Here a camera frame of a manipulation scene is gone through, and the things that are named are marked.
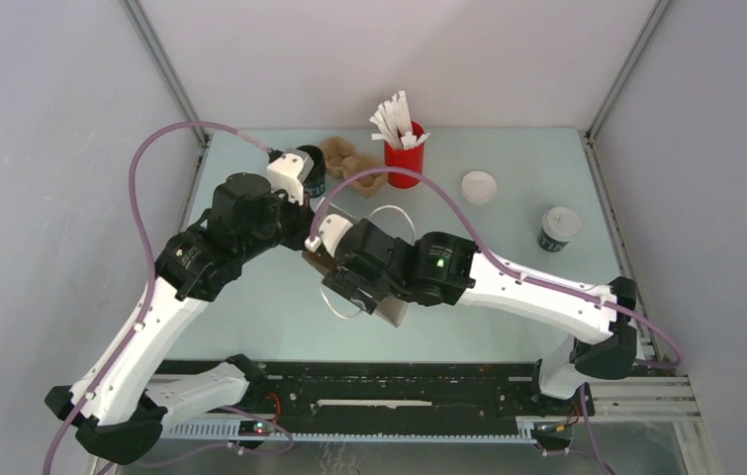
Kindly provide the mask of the black paper coffee cup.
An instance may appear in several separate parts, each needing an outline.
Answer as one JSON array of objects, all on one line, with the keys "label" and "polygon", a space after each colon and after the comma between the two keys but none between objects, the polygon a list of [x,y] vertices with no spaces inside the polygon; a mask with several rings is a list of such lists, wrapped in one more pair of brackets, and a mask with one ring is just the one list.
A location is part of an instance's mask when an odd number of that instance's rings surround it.
[{"label": "black paper coffee cup", "polygon": [[312,169],[303,181],[304,190],[312,199],[322,197],[326,192],[326,161],[323,151],[312,144],[297,146],[313,163]]}]

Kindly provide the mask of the white plastic cup lid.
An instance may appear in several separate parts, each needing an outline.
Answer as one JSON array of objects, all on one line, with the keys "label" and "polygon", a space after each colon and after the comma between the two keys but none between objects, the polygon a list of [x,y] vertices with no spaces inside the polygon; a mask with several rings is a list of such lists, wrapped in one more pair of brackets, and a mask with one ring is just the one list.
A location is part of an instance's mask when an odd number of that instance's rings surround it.
[{"label": "white plastic cup lid", "polygon": [[496,179],[485,171],[470,171],[461,180],[462,196],[467,202],[474,205],[489,204],[494,200],[497,191]]}]

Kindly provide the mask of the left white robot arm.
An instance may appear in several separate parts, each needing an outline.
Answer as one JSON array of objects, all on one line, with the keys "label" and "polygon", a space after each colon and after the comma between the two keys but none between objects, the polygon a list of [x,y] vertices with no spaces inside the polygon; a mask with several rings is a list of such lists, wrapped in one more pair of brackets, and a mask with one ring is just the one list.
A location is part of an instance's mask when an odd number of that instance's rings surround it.
[{"label": "left white robot arm", "polygon": [[274,151],[263,174],[230,175],[200,218],[167,242],[151,290],[106,352],[79,381],[47,393],[49,409],[75,428],[90,454],[128,465],[187,420],[223,406],[262,407],[265,372],[241,354],[167,384],[152,376],[250,260],[277,246],[303,249],[314,218],[310,201],[324,192],[325,176],[324,155],[313,145]]}]

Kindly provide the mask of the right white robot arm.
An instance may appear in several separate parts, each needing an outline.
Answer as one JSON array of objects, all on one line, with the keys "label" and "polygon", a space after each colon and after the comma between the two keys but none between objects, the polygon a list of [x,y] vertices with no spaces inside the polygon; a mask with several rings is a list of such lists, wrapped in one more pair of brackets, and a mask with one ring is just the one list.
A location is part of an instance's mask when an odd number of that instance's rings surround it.
[{"label": "right white robot arm", "polygon": [[516,269],[467,238],[432,232],[409,243],[368,219],[337,214],[319,223],[305,248],[327,260],[324,287],[394,328],[416,304],[490,308],[565,332],[566,340],[538,361],[528,388],[540,413],[557,412],[586,382],[628,377],[636,363],[637,330],[618,308],[634,289],[626,278],[593,287],[557,282]]}]

